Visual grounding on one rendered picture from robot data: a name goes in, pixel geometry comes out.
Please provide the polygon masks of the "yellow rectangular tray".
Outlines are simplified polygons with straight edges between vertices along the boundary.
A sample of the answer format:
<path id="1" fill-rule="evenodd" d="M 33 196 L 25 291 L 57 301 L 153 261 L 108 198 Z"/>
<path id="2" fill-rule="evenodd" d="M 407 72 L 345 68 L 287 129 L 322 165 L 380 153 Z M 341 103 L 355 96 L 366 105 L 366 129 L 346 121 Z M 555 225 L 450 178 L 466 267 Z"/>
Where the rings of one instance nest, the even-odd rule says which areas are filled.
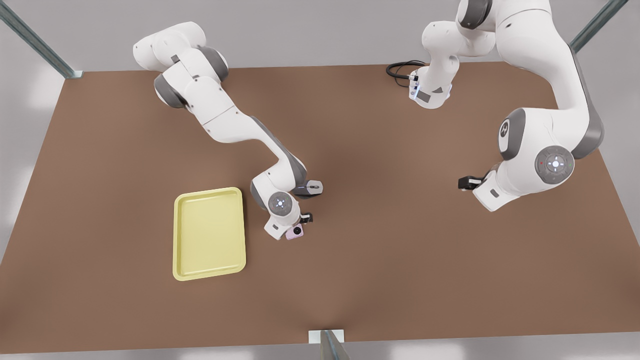
<path id="1" fill-rule="evenodd" d="M 235 274 L 247 264 L 243 195 L 237 187 L 184 193 L 173 208 L 173 276 Z"/>

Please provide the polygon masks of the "silver frame post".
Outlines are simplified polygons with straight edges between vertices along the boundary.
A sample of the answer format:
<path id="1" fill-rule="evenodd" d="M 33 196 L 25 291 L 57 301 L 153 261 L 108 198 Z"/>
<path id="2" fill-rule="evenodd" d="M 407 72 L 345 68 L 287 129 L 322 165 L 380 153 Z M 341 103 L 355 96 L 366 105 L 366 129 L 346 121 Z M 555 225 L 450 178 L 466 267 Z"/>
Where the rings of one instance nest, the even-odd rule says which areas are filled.
<path id="1" fill-rule="evenodd" d="M 308 343 L 319 344 L 320 360 L 351 360 L 343 346 L 343 329 L 309 330 Z"/>
<path id="2" fill-rule="evenodd" d="M 0 0 L 0 19 L 64 79 L 83 77 L 83 71 L 71 68 L 4 0 Z"/>
<path id="3" fill-rule="evenodd" d="M 569 47 L 578 53 L 624 7 L 629 0 L 608 0 L 592 19 L 570 41 Z"/>

